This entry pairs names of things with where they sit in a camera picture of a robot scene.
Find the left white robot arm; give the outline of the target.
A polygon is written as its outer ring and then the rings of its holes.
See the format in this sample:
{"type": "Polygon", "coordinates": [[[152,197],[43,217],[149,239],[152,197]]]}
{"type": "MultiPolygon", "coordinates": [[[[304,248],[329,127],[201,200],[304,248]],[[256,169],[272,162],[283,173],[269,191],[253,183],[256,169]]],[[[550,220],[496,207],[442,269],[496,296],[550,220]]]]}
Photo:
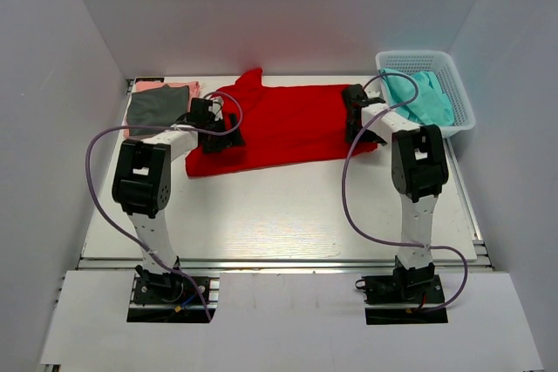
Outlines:
{"type": "Polygon", "coordinates": [[[232,99],[221,91],[194,98],[184,119],[151,137],[126,139],[120,146],[112,198],[132,222],[143,253],[141,270],[158,275],[153,288],[164,301],[179,299],[185,283],[177,275],[180,258],[172,248],[165,215],[172,163],[195,149],[211,154],[245,145],[243,112],[224,112],[226,98],[232,99]]]}

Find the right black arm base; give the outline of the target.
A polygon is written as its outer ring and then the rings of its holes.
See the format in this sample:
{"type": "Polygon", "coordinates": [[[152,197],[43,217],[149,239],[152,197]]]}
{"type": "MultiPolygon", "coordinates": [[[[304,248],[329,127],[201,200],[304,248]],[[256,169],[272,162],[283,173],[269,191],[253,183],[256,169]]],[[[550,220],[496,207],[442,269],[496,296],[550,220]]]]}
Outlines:
{"type": "Polygon", "coordinates": [[[448,323],[444,290],[433,263],[419,269],[397,264],[390,275],[361,277],[355,288],[364,294],[369,326],[448,323]]]}

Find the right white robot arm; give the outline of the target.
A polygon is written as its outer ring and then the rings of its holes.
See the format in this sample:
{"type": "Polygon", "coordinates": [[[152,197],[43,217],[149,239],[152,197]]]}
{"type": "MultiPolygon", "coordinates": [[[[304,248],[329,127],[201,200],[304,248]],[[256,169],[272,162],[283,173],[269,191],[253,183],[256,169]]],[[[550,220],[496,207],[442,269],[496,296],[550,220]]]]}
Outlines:
{"type": "Polygon", "coordinates": [[[351,158],[357,145],[376,143],[391,147],[391,180],[402,209],[400,242],[376,242],[398,248],[396,266],[407,270],[393,280],[395,294],[414,301],[425,291],[425,280],[412,270],[430,268],[432,219],[449,171],[440,129],[419,125],[397,114],[383,99],[370,98],[362,85],[341,93],[346,110],[345,141],[351,158]]]}

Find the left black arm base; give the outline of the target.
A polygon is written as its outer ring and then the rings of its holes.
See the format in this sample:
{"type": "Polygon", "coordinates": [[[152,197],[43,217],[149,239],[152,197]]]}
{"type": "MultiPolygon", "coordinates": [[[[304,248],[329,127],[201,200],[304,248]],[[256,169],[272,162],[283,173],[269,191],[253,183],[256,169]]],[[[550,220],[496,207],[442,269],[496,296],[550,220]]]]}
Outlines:
{"type": "Polygon", "coordinates": [[[135,268],[126,321],[129,323],[207,324],[200,294],[214,315],[219,279],[194,276],[194,284],[176,274],[152,274],[141,265],[135,268]]]}

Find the red t-shirt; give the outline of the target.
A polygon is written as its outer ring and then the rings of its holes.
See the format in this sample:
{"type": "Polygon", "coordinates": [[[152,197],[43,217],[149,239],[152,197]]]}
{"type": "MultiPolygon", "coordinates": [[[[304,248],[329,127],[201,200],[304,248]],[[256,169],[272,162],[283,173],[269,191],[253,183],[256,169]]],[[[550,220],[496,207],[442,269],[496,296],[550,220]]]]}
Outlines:
{"type": "Polygon", "coordinates": [[[245,144],[216,153],[200,147],[185,159],[187,176],[208,177],[261,168],[344,159],[346,110],[342,90],[348,85],[268,87],[262,70],[245,72],[220,88],[226,115],[243,111],[239,132],[245,144]]]}

